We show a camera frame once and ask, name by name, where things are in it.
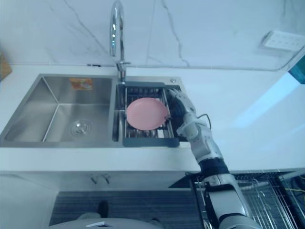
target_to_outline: sticker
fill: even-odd
[[[90,78],[69,78],[69,81],[75,90],[93,90]]]

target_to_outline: power outlet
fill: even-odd
[[[262,45],[268,48],[296,52],[305,45],[305,36],[282,31],[271,31],[264,38]]]

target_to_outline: dish rack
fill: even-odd
[[[169,116],[165,123],[154,130],[138,130],[128,124],[126,115],[124,116],[124,134],[123,145],[127,147],[138,146],[179,146],[179,139],[173,133],[171,123],[171,112],[166,98],[166,89],[164,83],[150,82],[126,82],[124,86],[124,104],[125,111],[129,104],[140,98],[155,98],[162,102],[168,111]]]
[[[273,173],[235,175],[248,206],[252,218],[263,229],[300,229],[302,223],[295,207],[286,195],[285,187]],[[200,178],[192,180],[202,228],[212,229],[204,208],[204,187]]]

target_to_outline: pink plate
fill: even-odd
[[[166,106],[154,98],[133,101],[126,110],[128,123],[139,130],[154,130],[164,124],[168,111]]]

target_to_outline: teal object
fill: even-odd
[[[305,84],[305,56],[290,69],[289,73],[301,84]]]

